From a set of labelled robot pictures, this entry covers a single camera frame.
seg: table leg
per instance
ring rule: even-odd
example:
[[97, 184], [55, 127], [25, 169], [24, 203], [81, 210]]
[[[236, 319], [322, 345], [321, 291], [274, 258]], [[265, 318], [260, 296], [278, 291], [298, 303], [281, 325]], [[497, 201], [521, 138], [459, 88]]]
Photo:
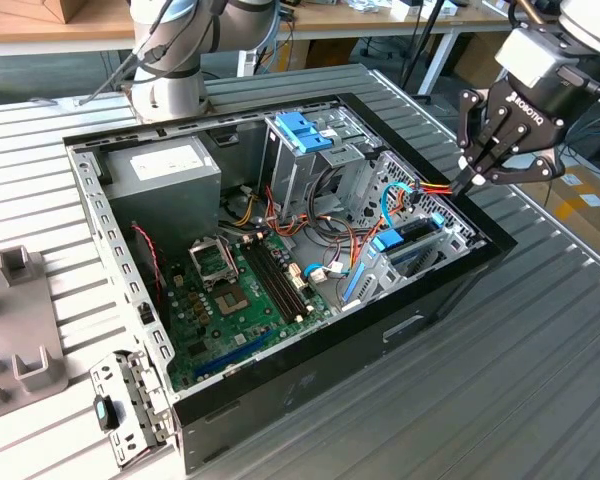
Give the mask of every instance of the table leg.
[[258, 50], [240, 50], [238, 54], [238, 77], [252, 77], [258, 61]]
[[451, 54], [451, 50], [458, 39], [458, 35], [460, 35], [457, 31], [451, 31], [449, 33], [445, 33], [442, 37], [442, 41], [440, 42], [440, 46], [436, 51], [436, 54], [431, 61], [431, 65], [429, 65], [429, 69], [427, 70], [427, 74], [424, 76], [424, 80], [418, 89], [418, 95], [429, 95], [433, 90], [433, 86], [438, 80], [440, 76], [440, 72], [444, 67], [444, 64], [447, 62], [449, 55]]

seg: cardboard box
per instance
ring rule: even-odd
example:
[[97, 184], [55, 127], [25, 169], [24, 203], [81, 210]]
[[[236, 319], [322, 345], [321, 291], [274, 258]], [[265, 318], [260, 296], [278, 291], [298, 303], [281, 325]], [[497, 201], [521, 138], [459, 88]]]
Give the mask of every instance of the cardboard box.
[[69, 23], [87, 0], [0, 0], [0, 12], [55, 23]]
[[472, 87], [489, 88], [502, 70], [494, 57], [508, 35], [508, 32], [476, 33], [453, 72]]
[[[520, 188], [540, 205], [547, 198], [549, 182]], [[546, 210], [600, 255], [600, 178], [582, 166], [567, 168], [553, 181]]]

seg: motherboard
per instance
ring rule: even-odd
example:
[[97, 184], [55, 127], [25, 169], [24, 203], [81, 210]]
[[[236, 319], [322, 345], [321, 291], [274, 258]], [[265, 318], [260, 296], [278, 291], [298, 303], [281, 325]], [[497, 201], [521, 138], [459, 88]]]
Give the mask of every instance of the motherboard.
[[[275, 233], [248, 243], [206, 239], [191, 250], [191, 257], [169, 263], [164, 272], [175, 349], [169, 376], [175, 391], [331, 315], [326, 302], [300, 278]], [[216, 274], [219, 280], [213, 282]]]

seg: green circuit board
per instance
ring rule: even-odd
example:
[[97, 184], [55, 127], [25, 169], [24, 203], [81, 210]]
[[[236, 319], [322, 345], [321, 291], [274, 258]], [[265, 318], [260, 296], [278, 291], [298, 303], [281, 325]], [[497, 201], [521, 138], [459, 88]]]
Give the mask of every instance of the green circuit board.
[[[277, 235], [269, 235], [262, 244], [272, 256], [282, 258], [280, 262], [293, 262]], [[299, 293], [299, 298], [312, 311], [301, 322], [283, 318], [265, 290], [266, 280], [258, 278], [243, 255], [244, 248], [239, 243], [228, 246], [239, 272], [237, 280], [219, 282], [210, 292], [203, 288], [189, 257], [169, 263], [165, 269], [171, 318], [168, 333], [175, 349], [169, 376], [175, 391], [224, 370], [226, 362], [214, 367], [218, 359], [233, 355], [230, 364], [236, 364], [331, 315], [320, 295], [308, 288]], [[222, 267], [213, 252], [204, 258], [212, 264], [207, 268], [205, 260], [206, 271]], [[291, 282], [291, 275], [284, 275]]]

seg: open computer chassis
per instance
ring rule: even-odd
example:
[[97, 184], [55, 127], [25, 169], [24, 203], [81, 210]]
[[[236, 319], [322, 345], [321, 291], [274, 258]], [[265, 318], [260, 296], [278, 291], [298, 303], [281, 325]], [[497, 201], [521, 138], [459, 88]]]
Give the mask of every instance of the open computer chassis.
[[263, 120], [276, 112], [311, 112], [338, 105], [352, 112], [356, 121], [381, 139], [420, 178], [448, 183], [443, 174], [352, 94], [65, 139], [94, 240], [115, 285], [126, 327], [138, 346], [135, 352], [116, 352], [92, 370], [96, 393], [102, 390], [104, 381], [99, 375], [108, 379], [115, 372], [120, 376], [121, 381], [116, 383], [120, 391], [115, 395], [111, 389], [107, 391], [113, 396], [119, 394], [113, 399], [116, 405], [109, 405], [118, 412], [118, 418], [109, 422], [102, 405], [96, 405], [96, 411], [103, 429], [110, 430], [111, 446], [121, 468], [165, 443], [172, 443], [183, 458], [185, 472], [191, 473], [443, 318], [515, 246], [515, 241], [467, 197], [446, 199], [464, 222], [479, 232], [480, 248], [371, 303], [347, 310], [346, 321], [332, 318], [279, 344], [280, 348], [254, 355], [240, 368], [215, 375], [186, 391], [176, 392], [171, 385], [165, 387], [167, 364], [174, 355], [171, 344], [165, 340], [167, 333], [157, 319], [157, 310], [134, 269], [124, 240], [116, 236], [119, 227], [100, 186], [106, 172], [98, 170], [94, 155]]

